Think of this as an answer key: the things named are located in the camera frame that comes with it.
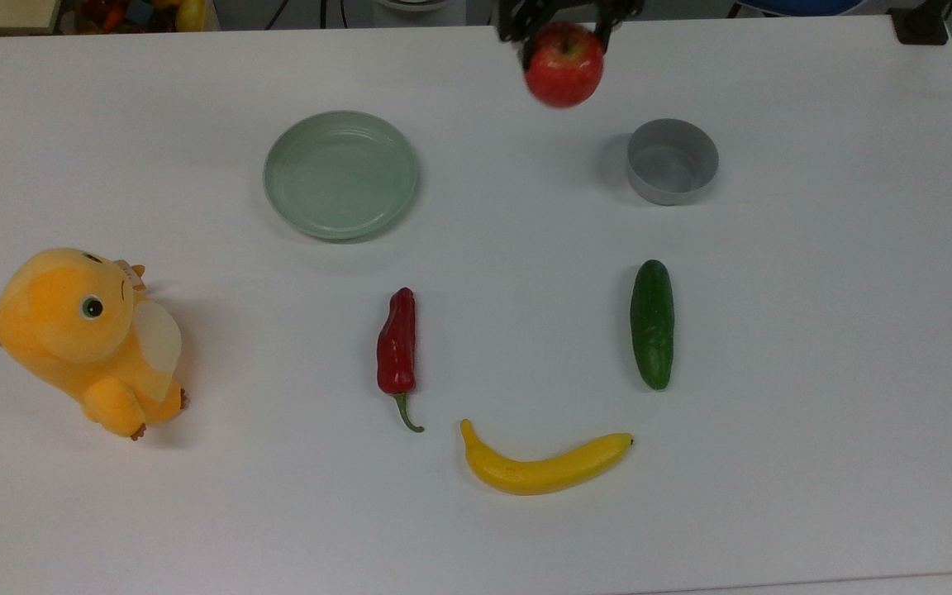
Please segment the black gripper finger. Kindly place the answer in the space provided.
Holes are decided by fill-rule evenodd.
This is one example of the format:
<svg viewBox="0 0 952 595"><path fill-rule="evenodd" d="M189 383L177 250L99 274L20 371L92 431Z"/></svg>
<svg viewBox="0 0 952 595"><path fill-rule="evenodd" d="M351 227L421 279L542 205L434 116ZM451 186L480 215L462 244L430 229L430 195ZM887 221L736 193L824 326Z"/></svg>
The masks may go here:
<svg viewBox="0 0 952 595"><path fill-rule="evenodd" d="M513 45L522 71L534 56L534 37L555 15L555 1L499 1L498 39Z"/></svg>
<svg viewBox="0 0 952 595"><path fill-rule="evenodd" d="M594 1L594 36L600 41L603 53L606 54L611 41L612 32L628 19L637 17L645 10L645 1L642 0L602 0Z"/></svg>

